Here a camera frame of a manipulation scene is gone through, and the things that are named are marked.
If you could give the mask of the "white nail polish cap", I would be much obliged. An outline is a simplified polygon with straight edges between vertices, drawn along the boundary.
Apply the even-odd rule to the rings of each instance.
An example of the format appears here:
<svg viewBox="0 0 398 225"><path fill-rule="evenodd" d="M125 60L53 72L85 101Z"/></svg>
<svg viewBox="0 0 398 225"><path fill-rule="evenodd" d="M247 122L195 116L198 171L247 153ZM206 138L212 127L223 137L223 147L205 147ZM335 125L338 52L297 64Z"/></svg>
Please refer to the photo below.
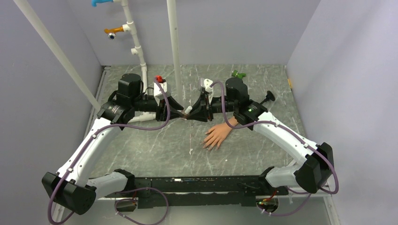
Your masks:
<svg viewBox="0 0 398 225"><path fill-rule="evenodd" d="M192 106L188 106L188 107L185 109L184 113L185 113L186 115L188 115L188 114L190 114L191 111L192 111Z"/></svg>

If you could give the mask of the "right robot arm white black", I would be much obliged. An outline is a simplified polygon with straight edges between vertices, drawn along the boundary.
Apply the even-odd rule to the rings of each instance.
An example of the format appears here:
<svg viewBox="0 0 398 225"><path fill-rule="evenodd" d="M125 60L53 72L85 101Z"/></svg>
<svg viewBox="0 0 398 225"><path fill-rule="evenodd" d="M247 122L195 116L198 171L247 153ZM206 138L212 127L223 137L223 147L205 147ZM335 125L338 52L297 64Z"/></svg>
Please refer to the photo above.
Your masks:
<svg viewBox="0 0 398 225"><path fill-rule="evenodd" d="M279 187L300 187L307 193L318 190L335 194L339 190L333 150L327 143L317 144L277 119L265 106L251 100L243 80L229 78L225 83L200 80L200 96L187 120L211 121L222 113L231 129L248 128L270 139L296 162L292 166L269 167L259 176L259 190L269 195Z"/></svg>

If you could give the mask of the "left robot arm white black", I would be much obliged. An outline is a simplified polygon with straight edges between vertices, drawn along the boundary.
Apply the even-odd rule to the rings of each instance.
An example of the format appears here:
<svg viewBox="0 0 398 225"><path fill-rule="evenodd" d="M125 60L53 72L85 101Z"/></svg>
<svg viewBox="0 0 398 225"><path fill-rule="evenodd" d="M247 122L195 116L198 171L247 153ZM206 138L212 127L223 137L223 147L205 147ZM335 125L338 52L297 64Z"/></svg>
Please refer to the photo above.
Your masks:
<svg viewBox="0 0 398 225"><path fill-rule="evenodd" d="M165 127L171 119L180 118L183 107L171 96L167 80L157 76L153 81L153 93L148 95L142 77L124 74L117 89L101 106L91 131L84 138L69 160L56 172L47 172L42 184L49 196L47 215L52 217L53 204L72 213L85 214L102 197L120 193L128 197L134 193L135 176L123 169L98 177L90 174L109 144L125 128L132 128L136 112L155 113L155 118Z"/></svg>

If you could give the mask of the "mannequin hand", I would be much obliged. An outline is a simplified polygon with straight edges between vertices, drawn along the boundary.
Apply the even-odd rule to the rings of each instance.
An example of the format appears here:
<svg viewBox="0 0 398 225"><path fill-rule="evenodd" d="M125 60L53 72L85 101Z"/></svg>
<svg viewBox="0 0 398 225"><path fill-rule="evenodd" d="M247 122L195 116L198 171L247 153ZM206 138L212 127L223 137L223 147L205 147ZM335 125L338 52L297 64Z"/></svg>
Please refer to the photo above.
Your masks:
<svg viewBox="0 0 398 225"><path fill-rule="evenodd" d="M230 125L236 126L238 125L238 121L232 117L228 119L228 122L214 125L207 130L205 133L206 137L201 143L202 148L207 150L218 150L233 129Z"/></svg>

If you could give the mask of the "green toy flashlight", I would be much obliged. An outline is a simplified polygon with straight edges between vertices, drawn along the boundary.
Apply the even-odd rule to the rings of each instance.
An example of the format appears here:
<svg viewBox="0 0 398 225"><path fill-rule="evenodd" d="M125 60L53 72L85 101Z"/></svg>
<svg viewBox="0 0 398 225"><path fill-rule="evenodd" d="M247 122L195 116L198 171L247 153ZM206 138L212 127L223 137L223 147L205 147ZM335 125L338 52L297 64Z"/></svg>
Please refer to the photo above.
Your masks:
<svg viewBox="0 0 398 225"><path fill-rule="evenodd" d="M243 79L244 77L246 77L246 73L240 73L237 70L233 70L231 73L231 76L239 78L239 79Z"/></svg>

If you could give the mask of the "black hand stand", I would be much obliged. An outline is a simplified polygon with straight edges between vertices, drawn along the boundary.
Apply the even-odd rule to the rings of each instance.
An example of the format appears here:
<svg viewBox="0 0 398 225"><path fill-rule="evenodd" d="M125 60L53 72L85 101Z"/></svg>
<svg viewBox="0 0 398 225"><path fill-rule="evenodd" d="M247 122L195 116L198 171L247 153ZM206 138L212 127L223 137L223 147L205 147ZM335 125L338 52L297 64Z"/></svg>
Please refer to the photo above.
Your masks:
<svg viewBox="0 0 398 225"><path fill-rule="evenodd" d="M275 98L274 94L270 90L268 90L266 97L260 102L260 105L263 105L264 103L266 103L268 101L274 102L275 100L276 100L276 98Z"/></svg>

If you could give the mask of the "orange faucet valve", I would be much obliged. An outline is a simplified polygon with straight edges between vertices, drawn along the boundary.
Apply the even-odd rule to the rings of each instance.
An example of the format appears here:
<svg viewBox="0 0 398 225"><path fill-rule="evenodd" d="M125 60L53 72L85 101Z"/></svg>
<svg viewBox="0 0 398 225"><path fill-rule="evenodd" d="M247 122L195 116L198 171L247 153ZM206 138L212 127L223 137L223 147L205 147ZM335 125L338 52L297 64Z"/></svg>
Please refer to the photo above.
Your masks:
<svg viewBox="0 0 398 225"><path fill-rule="evenodd" d="M104 29L104 32L107 34L108 39L113 40L116 38L117 33L124 32L124 28L121 26L118 28Z"/></svg>

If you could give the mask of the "blue faucet valve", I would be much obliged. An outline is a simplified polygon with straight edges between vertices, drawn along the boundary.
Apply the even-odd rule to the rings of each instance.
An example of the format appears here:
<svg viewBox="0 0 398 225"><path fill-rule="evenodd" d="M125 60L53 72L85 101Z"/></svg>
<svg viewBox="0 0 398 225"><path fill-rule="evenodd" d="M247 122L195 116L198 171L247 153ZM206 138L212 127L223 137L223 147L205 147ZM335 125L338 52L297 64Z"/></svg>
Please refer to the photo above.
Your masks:
<svg viewBox="0 0 398 225"><path fill-rule="evenodd" d="M114 0L91 0L91 5L93 7L97 7L98 4L103 4L108 2L114 2Z"/></svg>

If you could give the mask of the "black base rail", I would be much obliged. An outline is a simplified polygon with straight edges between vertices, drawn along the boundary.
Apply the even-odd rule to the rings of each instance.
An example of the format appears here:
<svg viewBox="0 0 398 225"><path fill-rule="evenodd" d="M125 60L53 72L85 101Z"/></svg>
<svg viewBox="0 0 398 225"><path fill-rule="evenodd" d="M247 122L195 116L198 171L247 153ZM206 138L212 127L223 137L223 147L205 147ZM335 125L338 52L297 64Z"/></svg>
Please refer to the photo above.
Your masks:
<svg viewBox="0 0 398 225"><path fill-rule="evenodd" d="M262 197L288 195L263 176L136 177L134 184L107 197L136 197L139 209L160 206L240 205L255 207Z"/></svg>

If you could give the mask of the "white PVC pipe frame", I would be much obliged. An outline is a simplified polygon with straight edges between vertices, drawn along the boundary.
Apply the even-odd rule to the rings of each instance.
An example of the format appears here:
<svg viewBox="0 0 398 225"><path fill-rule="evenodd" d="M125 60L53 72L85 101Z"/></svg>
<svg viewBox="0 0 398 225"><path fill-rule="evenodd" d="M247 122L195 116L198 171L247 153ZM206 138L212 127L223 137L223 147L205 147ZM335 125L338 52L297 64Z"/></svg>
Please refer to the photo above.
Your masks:
<svg viewBox="0 0 398 225"><path fill-rule="evenodd" d="M132 19L132 15L129 9L128 1L119 1L126 18L126 23L123 26L124 32L129 32L133 38L134 48L131 49L131 54L138 56L141 66L141 72L143 75L144 87L147 87L147 66L143 55L142 46L139 42L137 36L137 29L135 23ZM76 69L73 67L72 63L69 61L64 51L57 44L53 36L50 34L46 26L42 23L36 12L33 10L31 5L26 0L15 0L14 3L26 17L26 19L31 23L36 32L43 39L48 48L52 51L56 59L61 63L64 69L67 71L69 76L78 86L78 88L83 92L86 98L89 100L91 105L95 110L99 110L100 104L96 100L93 94L89 93L88 87L83 82L82 78L77 73ZM172 45L172 59L174 64L175 81L176 81L176 99L182 101L183 99L183 86L182 77L180 69L180 57L179 57L179 40L178 40L178 25L176 17L176 1L167 1L167 11L168 11L168 22L170 29L170 38Z"/></svg>

